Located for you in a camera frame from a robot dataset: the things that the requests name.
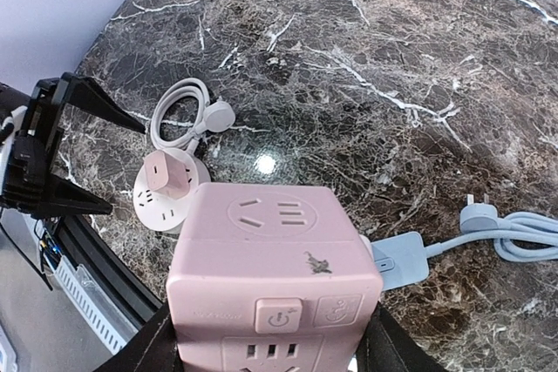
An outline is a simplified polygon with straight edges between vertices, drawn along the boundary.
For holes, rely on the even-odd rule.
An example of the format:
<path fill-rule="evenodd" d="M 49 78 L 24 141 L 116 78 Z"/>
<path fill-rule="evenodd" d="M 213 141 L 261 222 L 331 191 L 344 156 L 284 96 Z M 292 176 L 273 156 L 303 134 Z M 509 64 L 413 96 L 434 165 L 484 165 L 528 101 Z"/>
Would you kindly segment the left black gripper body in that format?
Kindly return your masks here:
<path fill-rule="evenodd" d="M 1 85 L 1 194 L 4 181 L 20 177 L 38 182 L 51 172 L 64 104 L 55 98 L 60 78 L 37 82 L 31 96 Z"/>

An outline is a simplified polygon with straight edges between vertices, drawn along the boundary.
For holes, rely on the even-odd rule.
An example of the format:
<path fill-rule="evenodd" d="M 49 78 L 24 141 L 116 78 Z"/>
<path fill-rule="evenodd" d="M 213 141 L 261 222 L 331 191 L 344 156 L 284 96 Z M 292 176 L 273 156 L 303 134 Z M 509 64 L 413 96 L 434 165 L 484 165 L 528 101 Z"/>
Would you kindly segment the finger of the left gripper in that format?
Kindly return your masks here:
<path fill-rule="evenodd" d="M 9 177 L 3 184 L 1 203 L 31 216 L 112 212 L 112 205 L 106 200 L 56 175 L 48 175 L 38 182 Z"/>
<path fill-rule="evenodd" d="M 128 130 L 145 133 L 144 125 L 125 112 L 94 79 L 87 76 L 62 76 L 57 88 L 61 89 L 61 103 L 101 118 Z"/>

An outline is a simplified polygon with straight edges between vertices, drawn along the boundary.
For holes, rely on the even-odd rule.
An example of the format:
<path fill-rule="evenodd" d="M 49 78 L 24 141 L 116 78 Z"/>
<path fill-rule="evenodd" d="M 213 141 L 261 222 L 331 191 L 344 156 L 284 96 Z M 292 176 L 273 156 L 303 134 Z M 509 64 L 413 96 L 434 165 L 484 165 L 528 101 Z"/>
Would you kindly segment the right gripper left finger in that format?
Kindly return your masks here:
<path fill-rule="evenodd" d="M 116 355 L 95 372 L 181 372 L 168 302 Z"/>

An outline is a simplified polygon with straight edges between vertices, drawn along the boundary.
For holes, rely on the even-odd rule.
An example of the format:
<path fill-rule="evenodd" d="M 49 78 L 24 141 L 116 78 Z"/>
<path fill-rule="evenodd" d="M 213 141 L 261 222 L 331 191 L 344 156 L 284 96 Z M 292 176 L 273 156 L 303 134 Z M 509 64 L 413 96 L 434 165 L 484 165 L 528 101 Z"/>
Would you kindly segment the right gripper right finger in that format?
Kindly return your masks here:
<path fill-rule="evenodd" d="M 358 371 L 446 372 L 401 327 L 390 312 L 378 304 L 356 335 L 348 342 L 357 358 Z"/>

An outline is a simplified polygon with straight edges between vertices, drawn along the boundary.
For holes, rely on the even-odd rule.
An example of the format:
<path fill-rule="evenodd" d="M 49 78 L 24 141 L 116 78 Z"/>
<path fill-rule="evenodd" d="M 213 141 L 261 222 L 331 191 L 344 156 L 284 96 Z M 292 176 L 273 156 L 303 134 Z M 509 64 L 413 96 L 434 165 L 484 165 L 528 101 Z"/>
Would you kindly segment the pink round power socket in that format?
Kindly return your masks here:
<path fill-rule="evenodd" d="M 189 192 L 182 198 L 174 200 L 164 194 L 151 191 L 146 182 L 143 162 L 133 187 L 133 207 L 139 221 L 148 229 L 156 232 L 178 233 L 188 215 L 194 192 L 199 185 L 210 181 L 210 175 L 206 166 L 192 153 L 178 148 L 166 148 L 163 151 L 171 154 L 187 167 L 190 178 Z"/>

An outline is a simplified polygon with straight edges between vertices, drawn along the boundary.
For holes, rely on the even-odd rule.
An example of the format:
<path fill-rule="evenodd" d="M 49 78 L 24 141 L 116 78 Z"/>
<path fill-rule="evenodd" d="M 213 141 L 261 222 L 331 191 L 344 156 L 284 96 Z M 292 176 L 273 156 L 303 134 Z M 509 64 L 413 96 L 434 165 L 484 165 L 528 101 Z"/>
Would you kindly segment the pink charger plug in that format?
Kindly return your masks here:
<path fill-rule="evenodd" d="M 189 192 L 187 167 L 171 154 L 157 150 L 144 158 L 144 172 L 148 188 L 177 200 Z"/>

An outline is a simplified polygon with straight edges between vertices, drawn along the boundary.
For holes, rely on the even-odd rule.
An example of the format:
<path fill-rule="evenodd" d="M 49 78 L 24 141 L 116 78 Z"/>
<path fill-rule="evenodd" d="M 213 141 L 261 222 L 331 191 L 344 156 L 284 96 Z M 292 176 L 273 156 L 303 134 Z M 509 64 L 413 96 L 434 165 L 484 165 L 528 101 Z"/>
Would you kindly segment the pink cube socket adapter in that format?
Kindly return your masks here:
<path fill-rule="evenodd" d="M 330 189 L 207 183 L 167 300 L 187 371 L 345 371 L 382 287 Z"/>

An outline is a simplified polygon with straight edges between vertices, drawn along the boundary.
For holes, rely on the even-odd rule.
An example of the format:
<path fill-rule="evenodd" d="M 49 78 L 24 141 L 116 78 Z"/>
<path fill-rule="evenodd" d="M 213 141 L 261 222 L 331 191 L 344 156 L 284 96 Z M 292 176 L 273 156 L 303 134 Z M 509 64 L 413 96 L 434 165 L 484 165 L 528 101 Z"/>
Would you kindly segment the blue power strip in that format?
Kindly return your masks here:
<path fill-rule="evenodd" d="M 418 232 L 374 241 L 371 252 L 384 291 L 419 283 L 430 273 L 424 242 Z"/>

